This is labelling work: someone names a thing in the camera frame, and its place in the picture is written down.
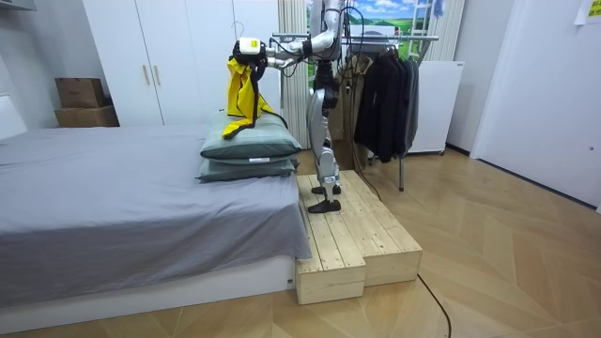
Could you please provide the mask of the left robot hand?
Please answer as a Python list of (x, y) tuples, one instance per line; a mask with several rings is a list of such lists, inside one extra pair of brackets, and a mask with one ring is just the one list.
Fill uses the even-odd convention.
[(240, 38), (233, 47), (231, 58), (239, 65), (249, 66), (260, 80), (268, 65), (266, 44), (257, 38)]

